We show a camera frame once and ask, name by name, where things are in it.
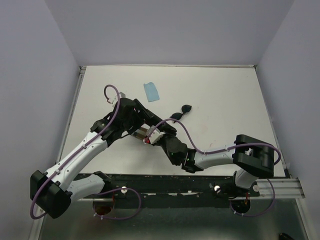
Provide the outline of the plaid glasses case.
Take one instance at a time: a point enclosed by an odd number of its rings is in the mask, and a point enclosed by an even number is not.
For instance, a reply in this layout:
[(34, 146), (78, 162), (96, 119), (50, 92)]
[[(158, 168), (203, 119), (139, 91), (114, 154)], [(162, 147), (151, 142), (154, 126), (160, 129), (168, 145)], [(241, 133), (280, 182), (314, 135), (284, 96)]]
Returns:
[(134, 131), (131, 134), (131, 136), (138, 139), (138, 140), (143, 141), (148, 136), (148, 130), (149, 130), (149, 128), (142, 126), (142, 127), (138, 128), (136, 131)]

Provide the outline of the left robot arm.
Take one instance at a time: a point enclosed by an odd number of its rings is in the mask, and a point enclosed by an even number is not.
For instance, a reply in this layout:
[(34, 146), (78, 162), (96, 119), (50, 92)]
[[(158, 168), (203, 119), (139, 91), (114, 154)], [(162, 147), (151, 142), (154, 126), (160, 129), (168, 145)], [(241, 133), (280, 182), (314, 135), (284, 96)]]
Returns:
[(145, 123), (139, 108), (137, 99), (120, 98), (114, 110), (97, 120), (82, 142), (65, 158), (45, 172), (36, 170), (31, 175), (32, 219), (39, 219), (34, 214), (35, 205), (56, 219), (76, 200), (95, 194), (104, 198), (110, 194), (111, 185), (105, 181), (102, 173), (93, 173), (80, 180), (76, 176), (97, 155), (121, 139), (123, 133), (132, 134)]

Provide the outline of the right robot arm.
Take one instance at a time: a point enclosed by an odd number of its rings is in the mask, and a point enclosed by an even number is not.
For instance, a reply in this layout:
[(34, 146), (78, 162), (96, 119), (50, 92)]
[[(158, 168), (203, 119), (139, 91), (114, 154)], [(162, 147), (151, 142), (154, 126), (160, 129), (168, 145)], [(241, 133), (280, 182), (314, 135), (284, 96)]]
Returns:
[(173, 136), (165, 136), (158, 145), (173, 165), (191, 174), (216, 166), (238, 166), (240, 169), (235, 171), (230, 183), (230, 191), (236, 196), (247, 192), (257, 179), (272, 178), (274, 166), (281, 160), (276, 147), (244, 134), (237, 135), (233, 144), (222, 149), (203, 152), (188, 148)]

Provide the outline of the black glasses case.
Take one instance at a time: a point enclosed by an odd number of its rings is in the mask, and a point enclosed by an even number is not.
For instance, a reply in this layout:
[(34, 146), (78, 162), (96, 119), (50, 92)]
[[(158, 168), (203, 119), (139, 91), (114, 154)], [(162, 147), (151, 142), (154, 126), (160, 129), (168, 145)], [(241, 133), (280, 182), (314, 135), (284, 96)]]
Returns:
[[(137, 111), (137, 115), (144, 120), (145, 124), (151, 127), (156, 126), (162, 121), (160, 117), (145, 108), (138, 99), (134, 99), (133, 101), (135, 103), (135, 110)], [(161, 132), (172, 135), (174, 137), (177, 135), (177, 130), (166, 122), (161, 123), (157, 128)]]

